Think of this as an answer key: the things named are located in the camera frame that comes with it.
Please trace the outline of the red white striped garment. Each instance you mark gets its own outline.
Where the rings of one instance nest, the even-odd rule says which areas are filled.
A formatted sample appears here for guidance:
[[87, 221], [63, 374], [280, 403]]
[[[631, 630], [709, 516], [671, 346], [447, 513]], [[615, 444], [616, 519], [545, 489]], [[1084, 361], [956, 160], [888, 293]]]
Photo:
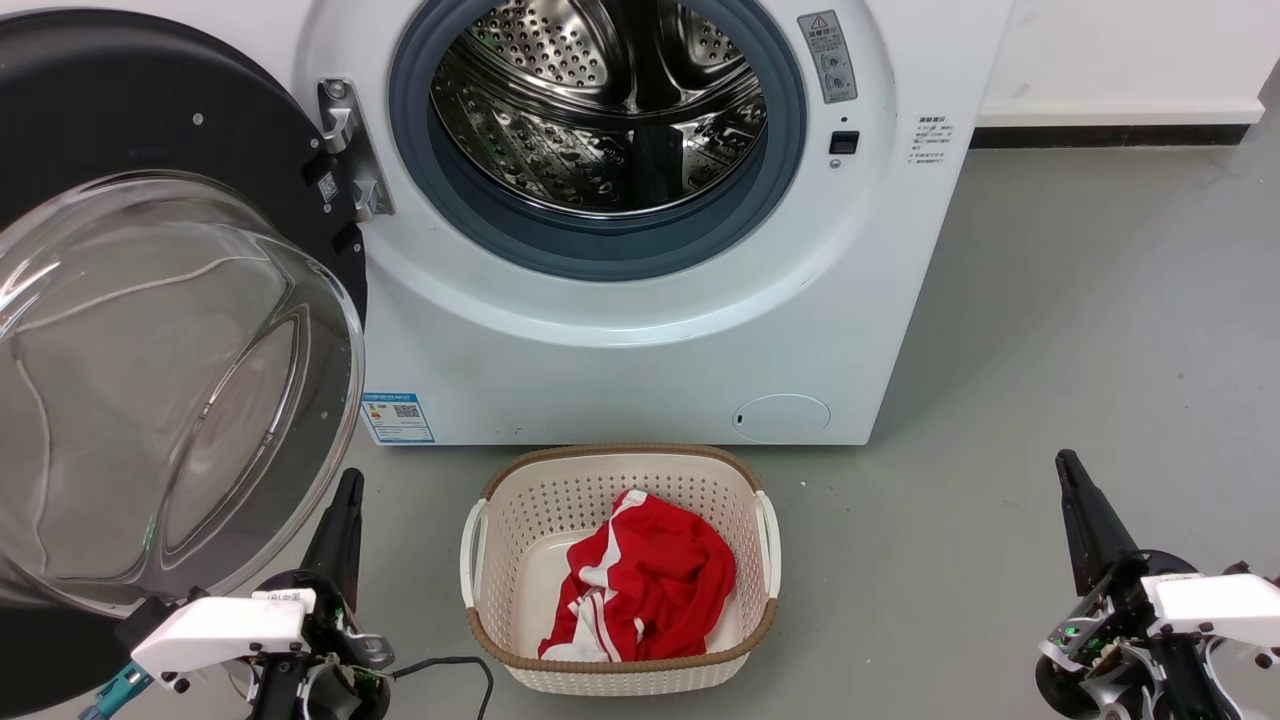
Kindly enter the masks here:
[[733, 592], [737, 564], [694, 512], [643, 489], [620, 495], [591, 536], [571, 544], [544, 661], [630, 664], [704, 655]]

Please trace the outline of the white front-load washing machine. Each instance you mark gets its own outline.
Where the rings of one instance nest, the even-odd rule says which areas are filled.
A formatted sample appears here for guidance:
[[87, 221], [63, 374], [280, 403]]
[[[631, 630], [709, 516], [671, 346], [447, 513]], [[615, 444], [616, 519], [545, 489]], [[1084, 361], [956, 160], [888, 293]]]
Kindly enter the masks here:
[[[312, 0], [296, 76], [357, 92], [396, 214], [362, 225], [366, 392], [416, 393], [434, 445], [746, 445], [767, 395], [818, 398], [808, 445], [864, 445], [916, 307], [1016, 0], [764, 0], [809, 101], [769, 218], [669, 275], [586, 282], [504, 261], [445, 222], [390, 132], [389, 69], [422, 0]], [[824, 104], [797, 17], [835, 10], [858, 97]], [[854, 155], [828, 154], [855, 129]]]

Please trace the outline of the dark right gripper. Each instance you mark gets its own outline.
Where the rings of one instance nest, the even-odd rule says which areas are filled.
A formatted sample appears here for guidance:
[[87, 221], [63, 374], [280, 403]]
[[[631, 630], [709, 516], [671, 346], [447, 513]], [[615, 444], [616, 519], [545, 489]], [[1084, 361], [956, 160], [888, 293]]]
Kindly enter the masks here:
[[1076, 452], [1057, 452], [1056, 473], [1082, 598], [1039, 646], [1042, 700], [1066, 720], [1243, 720], [1213, 670], [1216, 623], [1174, 621], [1156, 597], [1196, 573], [1170, 553], [1138, 553]]

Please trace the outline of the steel perforated washer drum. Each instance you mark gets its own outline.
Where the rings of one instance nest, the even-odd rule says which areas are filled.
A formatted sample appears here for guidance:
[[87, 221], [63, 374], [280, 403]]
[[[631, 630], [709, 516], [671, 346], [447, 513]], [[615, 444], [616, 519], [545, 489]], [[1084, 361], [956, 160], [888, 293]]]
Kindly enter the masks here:
[[680, 0], [503, 0], [451, 42], [431, 100], [477, 170], [588, 218], [709, 193], [768, 118], [736, 42]]

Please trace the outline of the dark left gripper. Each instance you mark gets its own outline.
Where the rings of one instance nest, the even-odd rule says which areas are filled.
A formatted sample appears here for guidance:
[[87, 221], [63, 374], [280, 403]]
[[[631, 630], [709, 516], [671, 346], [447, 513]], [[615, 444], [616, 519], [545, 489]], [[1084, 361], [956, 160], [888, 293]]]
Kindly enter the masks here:
[[364, 486], [361, 470], [344, 470], [300, 570], [280, 573], [253, 593], [301, 615], [250, 642], [248, 720], [387, 717], [384, 671], [396, 656], [385, 637], [360, 628], [349, 606], [358, 597]]

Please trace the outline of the blue energy label sticker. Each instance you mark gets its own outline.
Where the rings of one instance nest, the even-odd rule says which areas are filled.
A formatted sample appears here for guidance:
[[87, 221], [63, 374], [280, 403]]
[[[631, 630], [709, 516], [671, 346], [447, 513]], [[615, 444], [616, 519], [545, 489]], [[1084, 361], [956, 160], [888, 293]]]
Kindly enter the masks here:
[[376, 445], [434, 445], [429, 425], [416, 393], [364, 392], [361, 413]]

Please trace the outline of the grey warning label sticker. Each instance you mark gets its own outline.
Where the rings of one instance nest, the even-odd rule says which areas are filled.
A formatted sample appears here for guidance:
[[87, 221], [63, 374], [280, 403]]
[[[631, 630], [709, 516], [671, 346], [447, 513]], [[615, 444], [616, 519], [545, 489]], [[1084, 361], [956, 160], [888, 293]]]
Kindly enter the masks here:
[[824, 10], [797, 17], [815, 67], [824, 104], [847, 102], [858, 97], [858, 82], [849, 44], [837, 13]]

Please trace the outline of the metal door hinge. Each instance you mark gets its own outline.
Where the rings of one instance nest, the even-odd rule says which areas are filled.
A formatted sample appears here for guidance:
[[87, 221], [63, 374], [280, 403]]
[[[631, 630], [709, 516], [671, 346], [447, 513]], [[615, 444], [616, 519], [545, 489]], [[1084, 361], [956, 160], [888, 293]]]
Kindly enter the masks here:
[[317, 106], [326, 151], [344, 168], [357, 222], [396, 214], [390, 186], [355, 85], [347, 78], [317, 82]]

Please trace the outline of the round white filter cover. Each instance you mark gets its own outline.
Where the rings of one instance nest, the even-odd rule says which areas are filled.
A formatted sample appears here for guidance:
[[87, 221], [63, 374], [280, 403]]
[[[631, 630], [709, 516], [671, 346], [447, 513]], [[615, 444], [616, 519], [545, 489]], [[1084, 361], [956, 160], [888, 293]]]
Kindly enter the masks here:
[[778, 393], [754, 398], [732, 415], [732, 428], [759, 445], [808, 445], [831, 421], [829, 407], [805, 395]]

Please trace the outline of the cream perforated laundry basket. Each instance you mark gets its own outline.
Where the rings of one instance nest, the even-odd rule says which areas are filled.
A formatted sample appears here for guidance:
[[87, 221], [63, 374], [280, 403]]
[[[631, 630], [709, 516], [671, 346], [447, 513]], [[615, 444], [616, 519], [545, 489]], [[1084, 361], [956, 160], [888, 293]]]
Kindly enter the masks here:
[[[736, 561], [704, 653], [589, 662], [543, 659], [553, 603], [570, 577], [570, 547], [607, 525], [631, 489], [707, 521]], [[516, 680], [552, 694], [639, 697], [701, 691], [731, 679], [780, 606], [778, 518], [762, 483], [726, 451], [687, 445], [598, 445], [526, 454], [499, 471], [468, 510], [460, 584], [477, 643]]]

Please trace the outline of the black baseboard strip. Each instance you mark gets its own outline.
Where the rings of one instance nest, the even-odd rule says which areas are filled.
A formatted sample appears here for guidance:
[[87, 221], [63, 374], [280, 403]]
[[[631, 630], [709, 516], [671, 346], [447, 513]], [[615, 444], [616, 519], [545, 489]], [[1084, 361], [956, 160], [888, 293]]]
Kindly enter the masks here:
[[1229, 147], [1251, 124], [979, 127], [973, 150]]

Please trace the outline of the round black glass washer door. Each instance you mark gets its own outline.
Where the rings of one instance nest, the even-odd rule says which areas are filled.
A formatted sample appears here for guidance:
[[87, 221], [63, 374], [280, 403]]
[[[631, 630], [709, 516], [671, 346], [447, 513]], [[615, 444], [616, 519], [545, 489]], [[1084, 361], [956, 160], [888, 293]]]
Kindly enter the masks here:
[[178, 609], [300, 570], [358, 421], [361, 242], [228, 32], [0, 12], [0, 720], [91, 706]]

